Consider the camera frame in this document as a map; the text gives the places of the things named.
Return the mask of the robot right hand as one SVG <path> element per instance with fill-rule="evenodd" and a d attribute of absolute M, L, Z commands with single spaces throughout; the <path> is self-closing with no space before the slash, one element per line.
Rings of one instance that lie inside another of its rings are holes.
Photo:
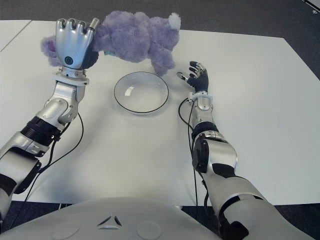
<path fill-rule="evenodd" d="M 176 75 L 191 86 L 196 93 L 208 92 L 209 78 L 207 69 L 197 61 L 189 62 L 189 76 L 182 72 L 177 72 Z"/>

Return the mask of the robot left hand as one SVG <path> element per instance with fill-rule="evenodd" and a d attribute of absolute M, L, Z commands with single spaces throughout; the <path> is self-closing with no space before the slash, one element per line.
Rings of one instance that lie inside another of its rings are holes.
<path fill-rule="evenodd" d="M 85 70 L 97 62 L 99 53 L 94 50 L 93 43 L 99 24 L 97 18 L 89 24 L 73 18 L 56 21 L 55 52 L 64 67 Z"/>

